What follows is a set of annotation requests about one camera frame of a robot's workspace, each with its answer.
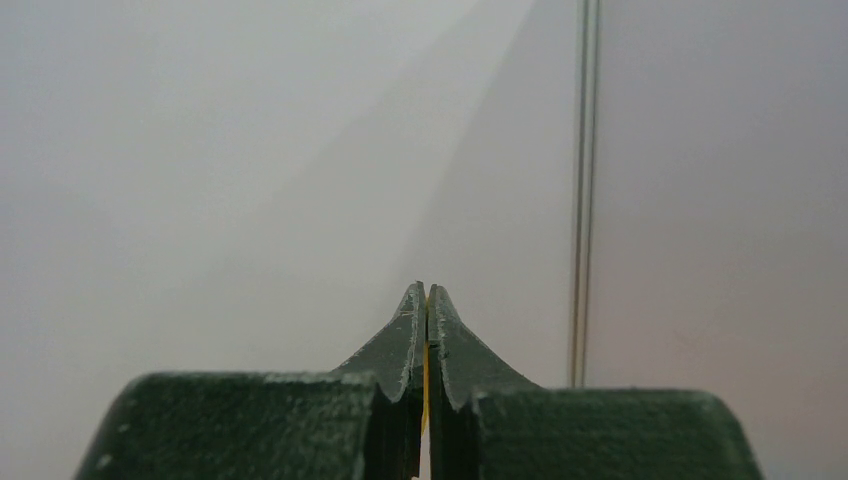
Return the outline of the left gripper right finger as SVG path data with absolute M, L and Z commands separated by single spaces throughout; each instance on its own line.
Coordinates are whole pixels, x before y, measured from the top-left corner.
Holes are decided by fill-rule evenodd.
M 428 299 L 436 479 L 758 479 L 717 396 L 679 389 L 547 389 L 491 350 L 447 292 Z

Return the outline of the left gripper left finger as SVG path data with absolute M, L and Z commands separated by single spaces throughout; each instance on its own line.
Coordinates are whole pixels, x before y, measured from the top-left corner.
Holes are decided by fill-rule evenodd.
M 154 372 L 112 403 L 80 479 L 411 479 L 426 292 L 328 372 Z

